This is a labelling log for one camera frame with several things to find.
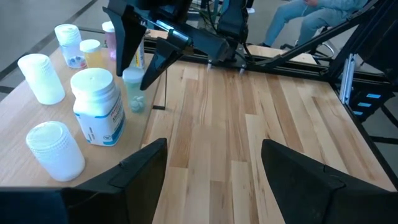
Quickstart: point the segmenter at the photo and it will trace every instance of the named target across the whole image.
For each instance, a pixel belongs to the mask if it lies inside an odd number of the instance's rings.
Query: jeans
[[[267,30],[264,43],[271,46],[285,24],[291,19],[304,17],[297,42],[298,45],[301,45],[309,41],[315,35],[317,29],[324,26],[337,26],[344,22],[347,16],[348,13],[344,11],[312,7],[306,5],[304,0],[293,0],[278,7]]]

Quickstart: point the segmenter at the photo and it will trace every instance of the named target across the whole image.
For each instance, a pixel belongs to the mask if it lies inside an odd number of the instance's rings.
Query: pill bottle
[[[131,60],[130,66],[145,68],[144,38],[142,38],[141,43],[138,45],[136,53]]]
[[[38,162],[57,181],[70,181],[85,168],[85,158],[70,134],[59,121],[47,121],[34,127],[26,136],[26,144]]]
[[[99,146],[114,146],[123,133],[126,116],[120,88],[111,72],[87,68],[74,74],[70,85],[76,97],[73,112],[86,140]]]
[[[105,62],[101,54],[101,43],[98,40],[81,41],[80,50],[85,54],[87,67],[105,68]]]
[[[116,60],[116,35],[112,22],[104,22],[102,24],[102,29],[105,31],[105,41],[109,50],[109,57],[111,60]]]
[[[54,105],[63,100],[65,90],[48,56],[23,56],[18,60],[18,67],[39,103]]]
[[[130,66],[123,71],[123,82],[126,87],[129,108],[133,113],[141,113],[145,110],[145,92],[140,90],[145,70]]]
[[[54,28],[65,62],[70,68],[84,68],[86,60],[80,51],[81,36],[77,26],[62,24]]]

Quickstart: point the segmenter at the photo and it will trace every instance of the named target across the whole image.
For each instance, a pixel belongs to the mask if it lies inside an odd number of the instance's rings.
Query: gray floor
[[[70,18],[89,2],[90,0],[0,1],[0,29],[3,34],[2,41],[0,41],[0,52],[2,52],[0,54],[0,71],[31,49],[38,41],[48,35],[56,25]],[[98,0],[73,23],[78,26],[100,29],[101,23],[109,20],[108,16],[102,11],[102,6],[107,3],[108,0]],[[281,0],[254,1],[256,13],[249,16],[248,42],[256,44],[264,40],[266,29],[271,23],[277,7],[286,3],[286,1]],[[299,36],[301,21],[302,19],[290,21],[280,33],[273,47],[279,48],[282,44],[293,45]],[[330,40],[335,50],[344,46],[353,30],[348,30]],[[81,34],[84,39],[103,40],[101,34],[89,32],[82,32]],[[40,53],[49,55],[56,47],[57,42],[53,40]],[[372,70],[367,65],[361,67],[361,69]],[[15,69],[0,81],[0,86],[16,87],[23,79],[24,77],[19,69]],[[0,93],[0,100],[5,96],[6,94]],[[393,98],[386,105],[398,118],[398,99]],[[378,110],[363,125],[370,135],[398,138],[398,129],[388,121],[381,110]],[[388,144],[377,144],[377,146],[398,174],[397,146]]]

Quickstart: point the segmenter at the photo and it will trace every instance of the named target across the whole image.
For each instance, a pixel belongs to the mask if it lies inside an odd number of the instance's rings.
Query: wooden table
[[[144,141],[169,140],[153,224],[283,223],[261,161],[265,138],[395,190],[327,83],[176,62],[168,85],[167,110],[151,114]]]
[[[270,56],[275,51],[253,46],[251,52]],[[310,60],[303,57],[294,60]],[[73,71],[66,68],[60,52],[52,61],[67,91],[60,104],[40,105],[25,82],[0,103],[1,185],[76,185],[138,148],[140,135],[127,136],[126,130],[114,148],[85,142],[72,112],[68,81]],[[240,77],[238,71],[216,67],[207,72],[206,65],[187,62],[176,62],[168,72],[167,109],[151,113],[142,142],[169,140],[154,224],[283,223],[261,162],[264,138],[395,190],[329,84],[256,72]],[[154,96],[156,88],[155,83],[147,95]],[[155,103],[161,104],[164,97],[161,77]],[[73,182],[51,180],[24,144],[30,128],[52,119],[68,125],[88,161]],[[127,119],[126,129],[132,133],[146,124],[145,118],[131,113]]]
[[[102,53],[108,63],[108,70],[112,72],[114,81],[121,88],[126,113],[126,126],[119,142],[113,147],[87,143],[72,109],[75,96],[70,88],[70,79],[79,70],[68,68],[58,49],[50,59],[66,92],[66,97],[60,103],[51,106],[41,105],[26,81],[0,102],[0,186],[76,186],[117,165],[119,161],[141,148],[159,82],[155,82],[146,90],[144,112],[132,113],[128,108],[123,80],[115,75],[115,62],[110,61],[107,49],[103,49]],[[152,55],[146,55],[146,63],[149,63],[151,58]],[[71,182],[53,180],[25,144],[27,133],[34,126],[46,121],[65,123],[86,159],[84,171]]]

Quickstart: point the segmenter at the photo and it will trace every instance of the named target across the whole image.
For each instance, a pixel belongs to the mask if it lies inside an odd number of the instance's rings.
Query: white container lid
[[[18,60],[18,67],[26,78],[46,75],[53,72],[50,58],[44,54],[29,54]]]
[[[87,68],[72,76],[70,86],[76,98],[91,98],[106,94],[116,85],[110,71],[103,68]]]
[[[54,28],[60,45],[79,44],[81,35],[79,28],[73,24],[61,24]]]
[[[102,23],[102,29],[105,32],[114,32],[114,26],[112,24],[112,21]]]
[[[101,49],[101,43],[98,40],[83,40],[80,42],[80,50],[84,53],[94,53]]]
[[[145,70],[130,66],[123,71],[123,81],[127,83],[141,83]]]
[[[31,129],[26,136],[26,144],[34,152],[48,152],[65,147],[69,137],[67,127],[58,121],[41,123]]]

